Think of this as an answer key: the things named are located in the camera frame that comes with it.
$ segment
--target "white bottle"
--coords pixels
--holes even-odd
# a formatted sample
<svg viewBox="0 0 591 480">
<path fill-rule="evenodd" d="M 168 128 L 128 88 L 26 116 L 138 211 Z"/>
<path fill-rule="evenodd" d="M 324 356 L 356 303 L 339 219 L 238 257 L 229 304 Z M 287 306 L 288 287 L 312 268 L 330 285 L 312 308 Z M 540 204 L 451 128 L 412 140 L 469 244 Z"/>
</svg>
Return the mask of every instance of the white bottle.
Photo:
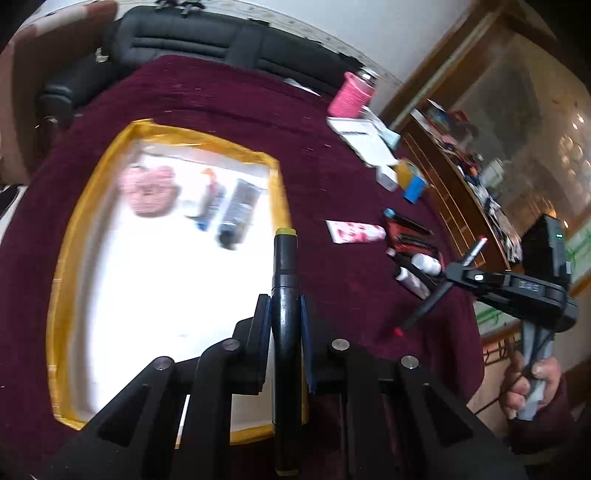
<svg viewBox="0 0 591 480">
<path fill-rule="evenodd" d="M 441 273 L 441 264 L 436 258 L 425 254 L 415 254 L 412 264 L 427 275 L 439 275 Z"/>
<path fill-rule="evenodd" d="M 396 276 L 396 280 L 398 280 L 407 290 L 414 293 L 421 300 L 426 299 L 431 294 L 425 284 L 412 273 L 410 273 L 406 268 L 400 267 L 400 273 Z"/>
</svg>

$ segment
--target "table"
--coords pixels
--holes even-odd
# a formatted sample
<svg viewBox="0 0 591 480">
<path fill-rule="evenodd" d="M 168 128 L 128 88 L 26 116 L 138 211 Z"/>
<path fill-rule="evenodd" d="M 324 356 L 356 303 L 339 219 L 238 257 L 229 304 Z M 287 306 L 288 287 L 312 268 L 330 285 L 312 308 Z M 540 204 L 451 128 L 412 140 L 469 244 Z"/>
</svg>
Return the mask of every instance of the table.
<svg viewBox="0 0 591 480">
<path fill-rule="evenodd" d="M 385 244 L 335 245 L 328 235 L 326 219 L 380 223 L 383 208 L 389 206 L 435 232 L 447 259 L 456 255 L 433 201 L 424 196 L 411 205 L 400 190 L 380 186 L 375 171 L 326 125 L 328 103 L 262 73 L 166 56 L 100 95 L 60 139 L 35 174 L 0 246 L 0 438 L 26 465 L 35 471 L 74 435 L 51 414 L 44 349 L 64 231 L 104 150 L 129 122 L 142 118 L 204 131 L 275 157 L 298 232 L 301 286 L 320 315 L 343 338 L 375 356 L 415 355 L 465 401 L 472 396 L 483 378 L 483 361 L 470 297 L 453 290 L 417 328 L 397 338 L 394 326 L 419 300 L 393 278 Z M 316 408 L 311 401 L 311 419 L 329 418 L 326 413 L 314 417 Z M 329 448 L 332 440 L 322 443 L 325 436 L 314 437 L 315 428 L 306 430 L 312 436 L 305 445 L 320 442 Z M 268 449 L 261 443 L 235 451 L 261 459 Z M 336 463 L 311 453 L 308 465 L 339 465 L 334 456 L 338 442 L 330 445 L 330 461 Z M 338 467 L 329 470 L 337 472 Z"/>
</svg>

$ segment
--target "black tube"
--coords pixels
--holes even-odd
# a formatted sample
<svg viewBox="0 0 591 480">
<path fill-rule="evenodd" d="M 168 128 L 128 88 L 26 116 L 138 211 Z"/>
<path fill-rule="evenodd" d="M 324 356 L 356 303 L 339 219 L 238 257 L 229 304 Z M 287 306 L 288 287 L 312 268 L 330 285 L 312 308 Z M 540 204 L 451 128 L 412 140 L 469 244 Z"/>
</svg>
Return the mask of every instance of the black tube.
<svg viewBox="0 0 591 480">
<path fill-rule="evenodd" d="M 301 308 L 295 230 L 275 234 L 271 328 L 275 342 L 273 431 L 275 470 L 298 475 L 301 442 Z"/>
</svg>

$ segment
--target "paper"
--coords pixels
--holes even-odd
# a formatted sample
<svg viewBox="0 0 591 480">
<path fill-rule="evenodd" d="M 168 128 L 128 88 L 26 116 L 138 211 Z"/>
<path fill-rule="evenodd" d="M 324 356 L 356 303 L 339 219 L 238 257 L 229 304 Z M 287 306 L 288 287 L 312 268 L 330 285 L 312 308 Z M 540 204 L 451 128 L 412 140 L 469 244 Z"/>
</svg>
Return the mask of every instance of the paper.
<svg viewBox="0 0 591 480">
<path fill-rule="evenodd" d="M 370 120 L 328 117 L 326 122 L 367 165 L 381 167 L 398 163 Z"/>
</svg>

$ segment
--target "white box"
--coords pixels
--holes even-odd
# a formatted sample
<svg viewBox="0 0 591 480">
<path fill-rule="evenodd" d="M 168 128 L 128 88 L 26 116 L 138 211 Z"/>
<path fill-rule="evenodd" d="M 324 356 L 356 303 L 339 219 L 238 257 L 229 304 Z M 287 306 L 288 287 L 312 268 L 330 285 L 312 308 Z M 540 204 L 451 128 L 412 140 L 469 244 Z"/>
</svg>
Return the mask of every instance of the white box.
<svg viewBox="0 0 591 480">
<path fill-rule="evenodd" d="M 398 187 L 398 175 L 396 175 L 396 172 L 393 169 L 384 165 L 376 168 L 375 171 L 376 180 L 382 187 L 391 192 L 396 190 Z"/>
</svg>

